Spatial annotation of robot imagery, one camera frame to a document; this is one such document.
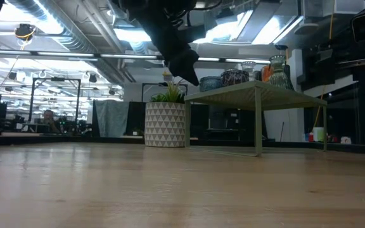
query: ceiling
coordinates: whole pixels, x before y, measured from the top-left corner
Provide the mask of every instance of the ceiling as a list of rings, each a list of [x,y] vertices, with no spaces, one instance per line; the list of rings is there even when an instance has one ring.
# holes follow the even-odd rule
[[[38,0],[41,3],[49,3],[54,6],[55,12],[49,11],[48,13],[56,13],[60,15],[61,18],[68,18],[68,23],[70,23],[71,31],[79,31],[80,39],[84,39],[92,47],[96,53],[136,53],[136,50],[132,48],[132,43],[128,42],[124,38],[124,35],[116,33],[114,27],[119,27],[124,25],[126,22],[115,22],[113,23],[113,13],[110,11],[107,0]],[[259,59],[268,60],[270,56],[275,54],[280,54],[274,45],[273,41],[276,40],[279,35],[282,35],[284,31],[290,30],[295,20],[298,19],[297,23],[300,22],[300,10],[299,1],[301,0],[282,0],[281,4],[277,5],[264,5],[265,11],[260,12],[261,4],[271,1],[261,1],[261,0],[224,0],[222,7],[230,7],[235,13],[235,18],[237,15],[237,22],[230,24],[231,26],[215,27],[208,31],[208,36],[220,35],[220,33],[227,32],[232,38],[237,34],[237,39],[224,40],[213,37],[208,42],[194,42],[191,47],[201,56],[201,57],[213,57],[213,58],[239,58],[239,59]],[[323,1],[323,0],[307,0],[310,2]],[[202,6],[209,6],[215,4],[215,1],[199,1],[198,4]],[[93,8],[86,7],[83,8],[81,4],[88,6],[91,3],[93,8],[97,10],[98,15],[93,15]],[[191,23],[193,25],[203,24],[208,25],[209,15],[217,15],[221,11],[221,8],[216,8],[213,11],[193,11],[191,14]],[[263,23],[262,26],[256,26],[257,20]],[[250,22],[256,25],[253,27],[248,27]],[[34,34],[34,38],[23,48],[26,51],[57,51],[57,52],[69,52],[68,47],[63,45],[61,35],[46,35],[46,31],[51,29],[52,25],[48,28],[43,27],[43,22],[35,18],[29,13],[24,13],[24,11],[17,9],[11,4],[6,4],[0,13],[0,49],[12,49],[19,50],[22,48],[23,41],[19,41],[14,36],[14,30],[19,26],[20,23],[29,23],[35,25],[38,29]],[[298,44],[304,44],[304,38],[296,37],[293,34],[293,29],[296,29],[298,24],[295,24],[289,31],[288,35],[284,36],[279,44],[289,45],[289,48],[299,48]],[[250,41],[248,38],[254,36],[255,39]],[[133,39],[143,39],[144,34],[135,35]],[[156,47],[150,41],[142,41],[145,47],[146,54],[159,54]],[[63,61],[62,59],[50,58],[48,60],[35,60],[31,57],[23,57],[15,62],[15,59],[0,57],[0,85],[4,82],[0,89],[0,93],[4,93],[4,99],[10,101],[11,103],[16,101],[20,96],[23,95],[23,99],[26,100],[30,95],[29,86],[32,83],[32,77],[38,77],[39,74],[46,74],[46,78],[49,77],[65,77],[66,79],[81,79],[82,82],[82,104],[83,111],[85,112],[90,105],[88,104],[89,98],[93,99],[115,99],[122,100],[123,90],[121,87],[125,83],[142,83],[142,82],[161,82],[163,80],[162,73],[166,70],[158,61],[145,61],[145,60],[98,60],[99,64],[95,61],[87,61],[83,59],[67,59]],[[210,75],[220,75],[224,70],[229,68],[237,67],[236,64],[232,63],[196,63],[195,68],[198,77],[210,76]],[[24,80],[5,80],[8,72],[21,72],[20,75],[26,75]],[[97,75],[97,82],[90,83],[88,81],[90,74]],[[5,91],[5,86],[13,86],[12,92]],[[50,87],[60,87],[61,93],[52,93],[48,88],[39,88],[36,90],[36,94],[40,96],[59,96],[66,105],[62,106],[62,110],[75,110],[75,105],[73,102],[69,104],[64,97],[73,97],[76,95],[77,90],[75,89],[64,89],[71,88],[74,85],[70,82],[49,82]],[[117,88],[115,95],[110,95],[109,88]],[[43,102],[46,99],[42,97],[38,98],[38,102]],[[48,102],[42,108],[49,107]]]

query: decorative vase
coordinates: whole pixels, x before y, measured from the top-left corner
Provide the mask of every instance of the decorative vase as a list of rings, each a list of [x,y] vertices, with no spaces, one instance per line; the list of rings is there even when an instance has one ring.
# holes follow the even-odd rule
[[[248,82],[248,72],[238,69],[226,70],[221,75],[223,86],[232,86],[242,82]]]
[[[248,79],[249,79],[249,81],[258,80],[255,77],[254,67],[257,65],[255,62],[253,62],[253,61],[246,61],[246,62],[241,63],[240,65],[241,65],[241,69],[243,71],[246,71],[248,73]]]
[[[147,103],[144,143],[146,146],[163,148],[184,147],[185,104]]]
[[[286,62],[285,55],[275,55],[270,58],[271,67],[274,70],[267,83],[283,89],[294,90],[290,78],[284,72]]]
[[[200,91],[205,92],[222,87],[222,80],[218,76],[203,77],[200,80]]]

